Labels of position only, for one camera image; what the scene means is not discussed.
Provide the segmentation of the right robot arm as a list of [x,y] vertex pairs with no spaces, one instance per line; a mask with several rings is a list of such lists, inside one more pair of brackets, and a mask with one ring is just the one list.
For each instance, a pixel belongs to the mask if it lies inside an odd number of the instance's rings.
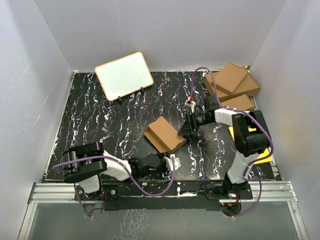
[[248,187],[248,175],[259,155],[271,146],[271,137],[264,116],[260,110],[244,111],[223,106],[216,97],[209,96],[204,108],[196,111],[197,105],[190,96],[184,104],[187,107],[185,122],[178,131],[179,136],[196,132],[200,126],[210,123],[224,124],[233,128],[233,142],[236,153],[222,185],[204,187],[209,197],[238,197]]

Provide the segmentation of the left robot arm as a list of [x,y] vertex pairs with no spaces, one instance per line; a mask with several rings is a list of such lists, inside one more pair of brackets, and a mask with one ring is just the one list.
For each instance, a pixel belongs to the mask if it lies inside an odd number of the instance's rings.
[[[79,185],[93,200],[103,195],[101,175],[110,176],[120,182],[130,179],[144,195],[158,197],[169,190],[177,172],[173,154],[151,153],[145,157],[122,160],[104,150],[100,142],[71,147],[63,152],[61,159],[62,162],[53,169],[63,173],[65,183]],[[149,193],[137,182],[151,174],[160,175],[164,172],[170,172],[171,177],[167,188],[160,193]]]

